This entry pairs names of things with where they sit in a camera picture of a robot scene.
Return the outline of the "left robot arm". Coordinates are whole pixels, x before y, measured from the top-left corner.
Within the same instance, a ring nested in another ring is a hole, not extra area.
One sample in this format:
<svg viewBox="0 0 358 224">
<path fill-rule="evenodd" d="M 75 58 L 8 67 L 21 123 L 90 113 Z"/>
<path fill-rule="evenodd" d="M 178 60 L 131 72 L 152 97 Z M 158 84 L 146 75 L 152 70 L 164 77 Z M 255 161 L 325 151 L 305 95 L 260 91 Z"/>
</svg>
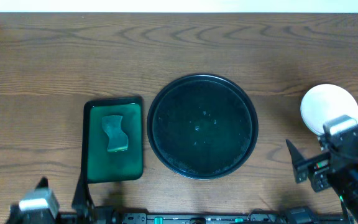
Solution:
<svg viewBox="0 0 358 224">
<path fill-rule="evenodd" d="M 61 212 L 60 204 L 49 188 L 48 179 L 42 177 L 35 189 L 10 207 L 8 224 L 66 224 L 91 223 L 95 220 L 94 203 L 88 184 L 82 175 L 78 179 L 71 205 L 73 212 Z"/>
</svg>

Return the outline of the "white plate front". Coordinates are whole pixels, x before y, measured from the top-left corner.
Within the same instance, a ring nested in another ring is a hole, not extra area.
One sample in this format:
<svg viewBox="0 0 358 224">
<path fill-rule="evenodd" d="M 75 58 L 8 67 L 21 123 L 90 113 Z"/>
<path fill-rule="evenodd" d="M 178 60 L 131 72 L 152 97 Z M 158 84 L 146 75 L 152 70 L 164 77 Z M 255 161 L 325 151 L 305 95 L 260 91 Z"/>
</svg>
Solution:
<svg viewBox="0 0 358 224">
<path fill-rule="evenodd" d="M 324 134 L 323 124 L 344 114 L 358 121 L 358 104 L 345 89 L 332 84 L 314 86 L 300 104 L 303 122 L 315 135 Z"/>
</svg>

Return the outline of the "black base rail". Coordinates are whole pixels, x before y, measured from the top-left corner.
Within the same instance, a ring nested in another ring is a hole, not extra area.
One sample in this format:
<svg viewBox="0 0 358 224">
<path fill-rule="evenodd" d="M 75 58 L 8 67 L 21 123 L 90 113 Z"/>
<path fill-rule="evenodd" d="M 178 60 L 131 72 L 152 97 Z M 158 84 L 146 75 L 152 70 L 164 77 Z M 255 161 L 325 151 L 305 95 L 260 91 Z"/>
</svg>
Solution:
<svg viewBox="0 0 358 224">
<path fill-rule="evenodd" d="M 246 223 L 297 223 L 330 224 L 354 223 L 354 219 L 345 214 L 317 214 L 308 207 L 295 207 L 281 212 L 259 208 L 243 214 L 184 214 L 184 213 L 130 213 L 118 212 L 111 207 L 98 207 L 88 217 L 74 213 L 61 213 L 57 223 L 105 223 L 105 224 L 246 224 Z"/>
</svg>

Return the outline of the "dark green sponge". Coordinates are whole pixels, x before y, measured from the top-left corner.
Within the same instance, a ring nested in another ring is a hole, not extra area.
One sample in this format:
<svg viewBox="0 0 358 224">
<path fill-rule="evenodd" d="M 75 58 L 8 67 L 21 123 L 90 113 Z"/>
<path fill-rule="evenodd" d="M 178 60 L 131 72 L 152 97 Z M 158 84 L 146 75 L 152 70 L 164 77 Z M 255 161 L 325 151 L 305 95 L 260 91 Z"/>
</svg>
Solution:
<svg viewBox="0 0 358 224">
<path fill-rule="evenodd" d="M 108 137 L 108 152 L 126 151 L 129 145 L 127 134 L 122 130 L 121 115 L 110 115 L 102 117 L 102 129 Z"/>
</svg>

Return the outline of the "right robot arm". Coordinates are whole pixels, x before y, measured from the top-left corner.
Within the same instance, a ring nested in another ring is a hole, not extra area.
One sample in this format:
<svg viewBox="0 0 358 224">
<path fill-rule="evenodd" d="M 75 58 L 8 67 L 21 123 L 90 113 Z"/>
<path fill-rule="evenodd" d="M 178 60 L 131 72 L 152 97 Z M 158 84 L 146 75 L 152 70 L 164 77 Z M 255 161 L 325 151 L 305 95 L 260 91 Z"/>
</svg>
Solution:
<svg viewBox="0 0 358 224">
<path fill-rule="evenodd" d="M 315 192 L 332 188 L 358 223 L 358 126 L 337 134 L 325 133 L 318 140 L 327 151 L 310 159 L 286 140 L 295 182 L 309 180 Z"/>
</svg>

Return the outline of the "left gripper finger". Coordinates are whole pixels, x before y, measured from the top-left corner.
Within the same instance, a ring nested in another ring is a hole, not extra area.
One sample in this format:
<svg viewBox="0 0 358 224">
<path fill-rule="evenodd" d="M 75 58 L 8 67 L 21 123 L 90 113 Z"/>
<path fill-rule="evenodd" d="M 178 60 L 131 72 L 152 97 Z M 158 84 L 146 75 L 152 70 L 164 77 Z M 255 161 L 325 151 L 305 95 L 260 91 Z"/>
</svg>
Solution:
<svg viewBox="0 0 358 224">
<path fill-rule="evenodd" d="M 48 188 L 48 179 L 46 177 L 42 177 L 41 180 L 36 185 L 35 190 L 47 189 L 47 188 Z"/>
<path fill-rule="evenodd" d="M 91 216 L 94 204 L 84 174 L 80 174 L 78 179 L 71 207 L 79 217 L 88 218 Z"/>
</svg>

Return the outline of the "round black serving tray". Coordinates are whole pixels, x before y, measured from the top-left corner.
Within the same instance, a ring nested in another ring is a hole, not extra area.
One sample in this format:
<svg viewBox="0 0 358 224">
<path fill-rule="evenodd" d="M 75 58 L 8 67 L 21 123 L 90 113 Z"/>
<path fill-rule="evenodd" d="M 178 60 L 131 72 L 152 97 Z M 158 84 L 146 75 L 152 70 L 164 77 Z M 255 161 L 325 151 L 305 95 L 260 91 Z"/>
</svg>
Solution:
<svg viewBox="0 0 358 224">
<path fill-rule="evenodd" d="M 147 135 L 170 170 L 190 179 L 217 179 L 248 160 L 259 121 L 239 85 L 222 76 L 192 74 L 172 81 L 154 98 Z"/>
</svg>

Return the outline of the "rectangular green tray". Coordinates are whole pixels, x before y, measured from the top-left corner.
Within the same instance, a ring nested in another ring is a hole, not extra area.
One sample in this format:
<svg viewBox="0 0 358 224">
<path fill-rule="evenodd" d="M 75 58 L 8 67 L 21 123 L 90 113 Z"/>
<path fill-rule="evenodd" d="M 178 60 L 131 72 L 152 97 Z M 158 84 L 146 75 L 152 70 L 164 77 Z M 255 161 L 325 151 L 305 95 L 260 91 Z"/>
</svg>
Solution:
<svg viewBox="0 0 358 224">
<path fill-rule="evenodd" d="M 108 152 L 104 116 L 121 115 L 126 151 Z M 142 98 L 91 100 L 84 105 L 81 172 L 87 184 L 136 180 L 143 173 Z"/>
</svg>

